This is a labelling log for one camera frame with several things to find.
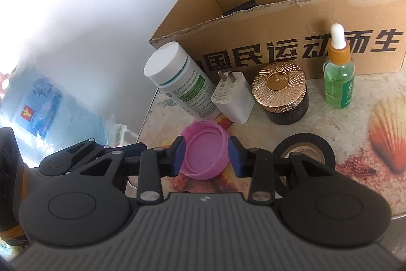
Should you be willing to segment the white supplement bottle green label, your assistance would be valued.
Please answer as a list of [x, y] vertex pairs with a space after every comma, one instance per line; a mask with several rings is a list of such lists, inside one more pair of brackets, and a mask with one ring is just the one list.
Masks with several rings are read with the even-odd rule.
[[214, 120], [219, 116], [220, 110], [211, 101], [214, 84], [176, 41], [150, 56], [144, 74], [192, 117]]

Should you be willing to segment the large brown cardboard box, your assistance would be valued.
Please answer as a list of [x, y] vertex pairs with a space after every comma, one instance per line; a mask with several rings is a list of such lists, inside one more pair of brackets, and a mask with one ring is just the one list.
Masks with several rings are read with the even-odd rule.
[[319, 78], [334, 23], [344, 27], [357, 74], [402, 67], [405, 0], [178, 0], [150, 43], [178, 42], [210, 78], [234, 69], [253, 79], [280, 61]]

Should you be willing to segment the black jar with gold lid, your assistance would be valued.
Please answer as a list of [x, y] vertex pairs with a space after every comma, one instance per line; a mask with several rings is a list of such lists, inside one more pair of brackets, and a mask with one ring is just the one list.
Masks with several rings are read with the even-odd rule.
[[289, 125], [302, 119], [309, 107], [304, 71], [290, 61], [273, 62], [258, 72], [252, 95], [268, 119]]

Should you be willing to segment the white USB wall charger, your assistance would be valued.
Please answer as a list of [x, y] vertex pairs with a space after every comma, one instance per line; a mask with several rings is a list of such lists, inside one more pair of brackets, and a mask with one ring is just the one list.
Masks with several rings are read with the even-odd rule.
[[217, 74], [219, 83], [211, 101], [231, 122], [245, 124], [255, 104], [247, 79], [242, 72], [219, 70]]

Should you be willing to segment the blue water jug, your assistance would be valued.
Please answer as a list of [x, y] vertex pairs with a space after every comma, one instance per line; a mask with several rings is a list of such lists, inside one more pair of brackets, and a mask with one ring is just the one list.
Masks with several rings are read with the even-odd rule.
[[12, 128], [29, 165], [90, 138], [108, 143], [105, 120], [32, 65], [11, 75], [1, 99], [1, 126]]

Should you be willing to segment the patterned seashell table mat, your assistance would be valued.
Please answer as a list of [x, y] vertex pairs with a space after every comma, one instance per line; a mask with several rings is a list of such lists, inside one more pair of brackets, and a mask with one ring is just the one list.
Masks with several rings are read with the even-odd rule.
[[352, 102], [345, 109], [334, 109], [326, 103], [323, 80], [309, 80], [307, 86], [310, 106], [294, 124], [272, 123], [259, 105], [253, 107], [244, 124], [232, 123], [224, 116], [216, 121], [245, 147], [269, 151], [296, 133], [321, 136], [332, 147], [340, 171], [384, 196], [394, 218], [404, 217], [405, 173], [393, 173], [376, 154], [369, 138], [369, 120], [381, 101], [405, 95], [405, 71], [357, 76]]

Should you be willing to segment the black electrical tape roll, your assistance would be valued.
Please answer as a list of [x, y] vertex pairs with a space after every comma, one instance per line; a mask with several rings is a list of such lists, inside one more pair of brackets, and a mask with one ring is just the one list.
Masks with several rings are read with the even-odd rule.
[[287, 179], [283, 176], [288, 171], [284, 160], [288, 160], [290, 153], [302, 153], [331, 169], [336, 167], [336, 158], [330, 144], [313, 133], [298, 133], [279, 143], [273, 151], [273, 168], [275, 192], [284, 197], [290, 190]]

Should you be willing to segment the green dropper bottle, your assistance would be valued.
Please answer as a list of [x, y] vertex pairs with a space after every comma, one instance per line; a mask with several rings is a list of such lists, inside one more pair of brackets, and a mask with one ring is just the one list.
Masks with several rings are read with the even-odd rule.
[[324, 62], [324, 86], [326, 102], [335, 109], [343, 109], [352, 101], [355, 65], [351, 57], [349, 41], [344, 27], [339, 23], [330, 28], [331, 40]]

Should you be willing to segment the pink plastic lid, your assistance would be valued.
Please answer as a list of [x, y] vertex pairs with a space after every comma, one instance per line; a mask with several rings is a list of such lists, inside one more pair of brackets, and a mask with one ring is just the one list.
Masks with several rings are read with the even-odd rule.
[[228, 135], [219, 124], [202, 120], [187, 126], [180, 134], [186, 143], [181, 173], [194, 180], [210, 180], [228, 165]]

